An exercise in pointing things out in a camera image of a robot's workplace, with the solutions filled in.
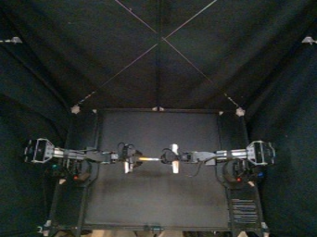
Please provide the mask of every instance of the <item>metal frame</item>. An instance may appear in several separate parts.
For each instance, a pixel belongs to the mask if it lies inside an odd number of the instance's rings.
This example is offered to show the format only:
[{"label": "metal frame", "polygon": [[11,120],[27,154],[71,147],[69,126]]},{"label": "metal frame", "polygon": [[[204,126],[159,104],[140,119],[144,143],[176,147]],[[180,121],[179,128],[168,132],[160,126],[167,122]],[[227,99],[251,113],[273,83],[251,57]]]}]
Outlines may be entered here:
[{"label": "metal frame", "polygon": [[[151,110],[148,109],[105,109],[105,111],[128,111],[128,112],[150,112]],[[175,113],[214,113],[215,111],[213,110],[183,110],[183,109],[174,109],[168,112],[175,112]],[[219,134],[219,148],[223,149],[223,137],[222,137],[222,126],[221,126],[221,119],[222,116],[218,116],[218,134]],[[243,117],[239,118],[239,123],[242,125],[242,138],[243,138],[243,143],[247,144],[247,133],[245,129],[245,122],[243,122]],[[87,209],[87,202],[88,202],[88,194],[89,194],[89,188],[91,188],[92,181],[87,182],[80,186],[81,190],[81,198],[80,198],[80,208],[79,208],[79,216],[76,219],[76,224],[73,225],[63,225],[63,223],[56,223],[56,211],[57,211],[57,202],[59,202],[59,196],[60,196],[60,185],[57,183],[56,186],[56,192],[55,192],[55,197],[53,197],[53,204],[51,207],[51,213],[49,213],[49,220],[52,221],[52,226],[51,226],[51,232],[49,236],[55,236],[59,230],[71,230],[75,237],[80,236],[81,230],[126,230],[126,231],[156,231],[158,228],[163,230],[175,230],[175,231],[230,231],[233,233],[233,237],[237,237],[241,233],[241,231],[251,231],[254,232],[258,236],[263,236],[263,229],[262,229],[262,211],[261,211],[261,203],[259,203],[259,197],[258,197],[258,187],[249,188],[246,189],[251,190],[251,195],[250,195],[250,200],[254,201],[255,206],[257,206],[257,214],[258,214],[258,221],[253,225],[242,225],[239,223],[234,222],[234,210],[233,210],[233,202],[231,199],[235,198],[237,192],[245,191],[245,189],[241,190],[233,190],[230,188],[225,188],[226,192],[226,203],[227,203],[227,214],[229,214],[229,222],[227,222],[227,228],[211,228],[211,227],[203,227],[203,228],[195,228],[195,227],[172,227],[172,226],[124,226],[124,225],[104,225],[104,224],[85,224],[84,223],[84,215],[85,215],[85,209]]]}]

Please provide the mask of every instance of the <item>wire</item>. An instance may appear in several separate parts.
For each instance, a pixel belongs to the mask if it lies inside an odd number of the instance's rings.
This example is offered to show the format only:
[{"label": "wire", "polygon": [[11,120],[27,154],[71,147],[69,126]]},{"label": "wire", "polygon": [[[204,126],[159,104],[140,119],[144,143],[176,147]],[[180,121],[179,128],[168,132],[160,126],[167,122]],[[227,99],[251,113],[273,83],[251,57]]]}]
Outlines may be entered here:
[{"label": "wire", "polygon": [[195,173],[192,175],[187,175],[186,174],[184,176],[190,177],[190,178],[195,177],[199,174],[199,171],[200,171],[200,168],[202,168],[202,164],[206,164],[210,160],[217,159],[217,158],[218,158],[218,156],[211,157],[210,159],[206,159],[203,161],[199,161],[199,166],[198,166],[198,169],[196,169]]},{"label": "wire", "polygon": [[195,173],[194,173],[192,175],[186,174],[184,176],[188,177],[188,178],[195,177],[195,176],[198,175],[199,171],[200,171],[200,168],[202,168],[202,164],[203,164],[203,163],[204,163],[204,162],[202,162],[202,161],[199,162],[198,169],[196,169],[196,171],[195,171]]}]

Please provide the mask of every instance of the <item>cable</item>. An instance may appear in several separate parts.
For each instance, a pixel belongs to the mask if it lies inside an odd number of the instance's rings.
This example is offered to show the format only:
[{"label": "cable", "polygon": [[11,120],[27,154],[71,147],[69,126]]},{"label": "cable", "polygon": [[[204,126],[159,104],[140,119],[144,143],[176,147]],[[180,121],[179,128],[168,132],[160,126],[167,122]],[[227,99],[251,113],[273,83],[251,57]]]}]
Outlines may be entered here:
[{"label": "cable", "polygon": [[184,176],[188,177],[188,178],[195,177],[195,176],[198,175],[199,171],[200,171],[200,168],[202,168],[202,164],[203,164],[203,163],[204,163],[204,162],[202,162],[202,161],[199,162],[198,169],[196,169],[196,171],[195,171],[195,173],[194,173],[192,175],[186,174]]}]

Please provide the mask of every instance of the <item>black panel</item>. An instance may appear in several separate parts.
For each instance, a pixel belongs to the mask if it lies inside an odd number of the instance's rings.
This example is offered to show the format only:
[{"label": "black panel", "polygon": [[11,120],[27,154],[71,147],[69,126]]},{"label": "black panel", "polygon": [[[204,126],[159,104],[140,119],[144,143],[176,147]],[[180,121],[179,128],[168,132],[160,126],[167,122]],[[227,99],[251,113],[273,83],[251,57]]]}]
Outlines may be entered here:
[{"label": "black panel", "polygon": [[[116,150],[132,143],[148,156],[160,156],[171,143],[180,150],[219,149],[217,114],[105,112],[99,148]],[[146,163],[124,174],[124,165],[101,166],[92,185],[85,224],[164,226],[167,228],[227,228],[225,187],[214,167],[180,165],[179,174],[160,163]]]},{"label": "black panel", "polygon": [[218,149],[215,114],[107,112],[99,149],[116,150],[118,143],[132,143],[147,156],[176,143],[180,151]]},{"label": "black panel", "polygon": [[124,174],[124,165],[100,167],[92,186],[87,224],[226,228],[225,187],[217,182],[214,167],[202,167],[194,178],[186,177],[196,166],[146,163]]}]

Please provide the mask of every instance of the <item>black cloth wall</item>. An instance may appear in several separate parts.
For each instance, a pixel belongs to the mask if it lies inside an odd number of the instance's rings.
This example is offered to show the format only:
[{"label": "black cloth wall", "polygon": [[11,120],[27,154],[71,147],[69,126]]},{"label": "black cloth wall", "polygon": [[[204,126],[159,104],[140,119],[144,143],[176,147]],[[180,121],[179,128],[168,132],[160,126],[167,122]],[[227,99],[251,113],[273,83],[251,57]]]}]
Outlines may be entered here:
[{"label": "black cloth wall", "polygon": [[[13,34],[1,15],[0,34]],[[69,112],[25,44],[0,44],[0,80],[0,236],[36,236],[52,190],[45,167],[23,162],[24,143],[45,137],[63,145]]]},{"label": "black cloth wall", "polygon": [[275,143],[275,166],[267,168],[261,187],[265,219],[275,236],[317,233],[315,58],[315,45],[298,44],[249,107],[251,139]]}]

